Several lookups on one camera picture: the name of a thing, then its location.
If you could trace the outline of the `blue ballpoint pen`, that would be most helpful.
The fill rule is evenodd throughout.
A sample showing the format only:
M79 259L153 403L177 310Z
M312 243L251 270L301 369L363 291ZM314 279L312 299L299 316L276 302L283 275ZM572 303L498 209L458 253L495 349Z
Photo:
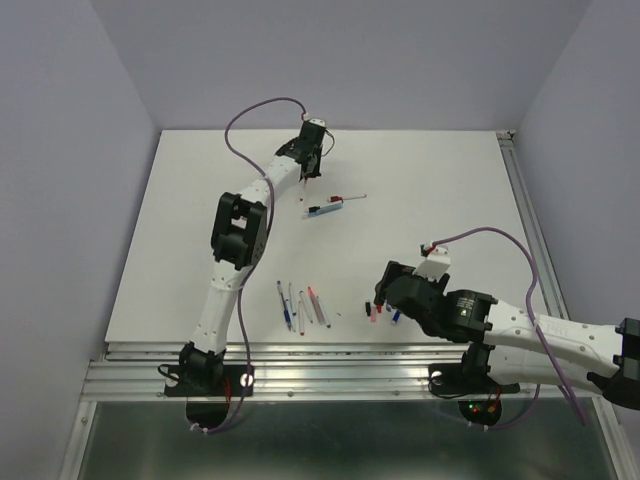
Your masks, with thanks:
M283 311L283 316L284 316L284 320L285 320L285 324L288 328L289 331L292 331L292 321L291 321L291 315L287 306L287 300L284 296L284 290L283 290L283 286L282 286L282 282L280 280L277 280L276 282L276 286L277 286L277 291L278 291L278 295L279 295L279 299L280 299L280 303L281 303L281 307L282 307L282 311Z

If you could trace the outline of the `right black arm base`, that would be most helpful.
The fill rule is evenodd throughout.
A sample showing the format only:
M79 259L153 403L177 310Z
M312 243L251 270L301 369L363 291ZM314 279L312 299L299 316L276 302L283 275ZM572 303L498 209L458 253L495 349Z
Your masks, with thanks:
M472 425L495 429L502 415L502 395L520 392L519 383L499 383L489 377L489 346L471 344L458 363L429 367L427 388L441 399L458 399L459 411Z

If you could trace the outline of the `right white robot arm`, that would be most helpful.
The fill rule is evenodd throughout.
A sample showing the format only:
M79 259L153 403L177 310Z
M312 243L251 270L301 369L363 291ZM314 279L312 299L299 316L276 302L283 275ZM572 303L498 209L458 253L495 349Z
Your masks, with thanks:
M458 388L557 385L638 409L638 320L594 325L530 315L489 294L447 291L448 279L444 268L391 261L375 286L374 302L389 304L429 337L467 345Z

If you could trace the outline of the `light blue pen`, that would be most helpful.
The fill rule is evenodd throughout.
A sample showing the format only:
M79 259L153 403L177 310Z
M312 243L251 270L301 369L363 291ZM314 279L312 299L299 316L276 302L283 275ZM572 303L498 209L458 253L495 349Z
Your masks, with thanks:
M344 207L344 203L343 202L330 203L330 204L327 204L327 205L322 205L321 207L322 208L320 210L318 210L317 212L314 212L314 213L308 213L306 211L305 217L306 218L316 218L316 217L319 217L321 215L325 215L325 214L328 214L328 213L332 213L332 212L338 211L338 210L340 210L340 209L342 209Z

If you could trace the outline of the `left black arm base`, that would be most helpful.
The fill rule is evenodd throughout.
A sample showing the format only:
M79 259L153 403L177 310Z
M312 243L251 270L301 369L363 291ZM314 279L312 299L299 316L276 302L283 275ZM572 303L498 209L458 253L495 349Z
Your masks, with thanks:
M225 351L203 352L188 343L177 364L157 367L165 381L164 395L186 399L190 428L205 435L229 430L245 399L253 394L256 375L251 361L225 367L224 356Z

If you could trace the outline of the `thin white red pen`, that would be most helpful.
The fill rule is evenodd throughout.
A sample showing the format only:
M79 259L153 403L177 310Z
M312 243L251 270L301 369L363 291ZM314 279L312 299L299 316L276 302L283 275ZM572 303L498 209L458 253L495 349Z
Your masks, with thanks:
M330 203L346 202L346 201L353 201L353 200L366 199L367 197L368 197L368 195L367 195L367 194L352 195L352 196L340 196L340 195L334 195L334 196L330 196L330 197L328 197L328 202L330 202Z

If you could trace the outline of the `thin white red-tipped pen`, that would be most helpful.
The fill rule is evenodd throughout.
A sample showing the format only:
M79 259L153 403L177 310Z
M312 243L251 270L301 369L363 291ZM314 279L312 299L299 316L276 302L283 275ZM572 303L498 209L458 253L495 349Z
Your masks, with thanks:
M305 310L302 300L298 301L298 331L300 336L305 335Z

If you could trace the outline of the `translucent red pen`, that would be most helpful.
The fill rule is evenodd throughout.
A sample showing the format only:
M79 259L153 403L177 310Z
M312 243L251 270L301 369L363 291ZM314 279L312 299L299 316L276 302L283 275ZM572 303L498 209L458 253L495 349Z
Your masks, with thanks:
M307 292L308 292L308 295L309 295L309 299L311 301L311 305L312 305L312 307L314 309L314 312L315 312L315 315L317 317L318 323L320 325L326 325L326 321L325 321L322 309L321 309L321 307L320 307L320 305L318 303L317 297L316 297L316 295L315 295L315 293L314 293L314 291L313 291L311 286L307 287Z

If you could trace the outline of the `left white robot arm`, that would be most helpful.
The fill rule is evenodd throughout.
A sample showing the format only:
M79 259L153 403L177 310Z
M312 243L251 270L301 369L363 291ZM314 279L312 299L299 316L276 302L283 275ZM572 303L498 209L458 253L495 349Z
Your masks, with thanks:
M219 199L209 292L194 333L179 354L179 365L199 393L213 393L222 384L229 323L239 292L266 250L274 205L286 190L320 175L326 131L325 121L304 120L298 136L276 151L257 180Z

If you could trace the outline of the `white marker blue cap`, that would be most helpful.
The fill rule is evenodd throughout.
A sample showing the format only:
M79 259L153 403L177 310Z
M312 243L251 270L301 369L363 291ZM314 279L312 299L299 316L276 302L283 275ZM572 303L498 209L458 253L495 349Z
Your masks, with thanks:
M288 300L289 300L291 315L295 317L297 315L297 308L296 308L296 300L295 300L292 282L289 282L288 284Z

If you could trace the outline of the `thin pen black cap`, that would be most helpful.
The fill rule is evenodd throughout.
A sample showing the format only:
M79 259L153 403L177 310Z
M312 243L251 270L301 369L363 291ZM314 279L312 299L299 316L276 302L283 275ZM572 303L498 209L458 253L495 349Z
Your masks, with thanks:
M331 324L331 320L330 320L330 316L328 315L328 312L322 302L322 298L320 296L316 297L316 302L318 304L319 310L320 310L320 316L322 319L323 324L327 327L330 328L332 326Z

